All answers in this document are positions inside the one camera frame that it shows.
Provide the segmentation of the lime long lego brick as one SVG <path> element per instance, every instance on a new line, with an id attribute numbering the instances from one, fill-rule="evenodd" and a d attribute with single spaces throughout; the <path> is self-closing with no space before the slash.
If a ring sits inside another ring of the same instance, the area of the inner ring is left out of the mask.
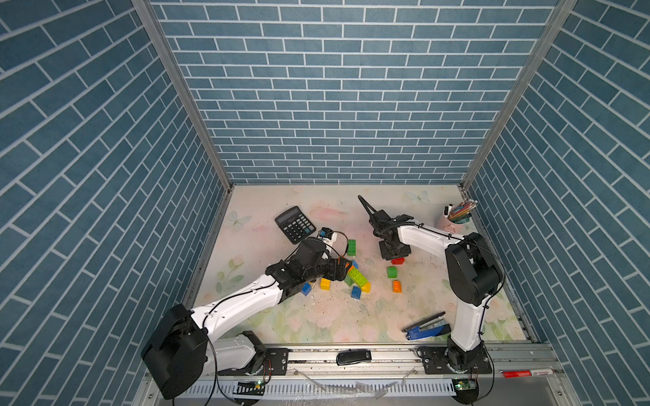
<path id="1" fill-rule="evenodd" d="M 348 276 L 359 288 L 363 288 L 368 283 L 366 277 L 356 267 L 348 270 Z"/>

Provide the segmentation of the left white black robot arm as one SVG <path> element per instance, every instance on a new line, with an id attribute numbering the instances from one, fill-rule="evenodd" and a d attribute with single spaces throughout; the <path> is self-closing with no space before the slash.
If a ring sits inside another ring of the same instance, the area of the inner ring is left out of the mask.
<path id="1" fill-rule="evenodd" d="M 345 280 L 351 263 L 333 247 L 341 235 L 323 229 L 235 293 L 193 309 L 177 304 L 167 310 L 142 349 L 142 360 L 162 397 L 174 401 L 207 366 L 249 373 L 261 368 L 266 349 L 254 333 L 244 332 L 233 339 L 224 338 L 225 333 L 322 277 Z"/>

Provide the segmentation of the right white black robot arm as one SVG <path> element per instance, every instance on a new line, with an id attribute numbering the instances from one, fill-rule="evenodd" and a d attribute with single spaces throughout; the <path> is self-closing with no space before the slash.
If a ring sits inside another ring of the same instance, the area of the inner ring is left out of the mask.
<path id="1" fill-rule="evenodd" d="M 445 259 L 448 281 L 457 298 L 455 323 L 445 354 L 450 370 L 466 372 L 487 356 L 482 338 L 489 302 L 504 286 L 505 275 L 498 258 L 480 233 L 445 232 L 418 223 L 409 215 L 392 218 L 358 197 L 369 216 L 373 234 L 380 239 L 382 258 L 405 258 L 416 247 Z"/>

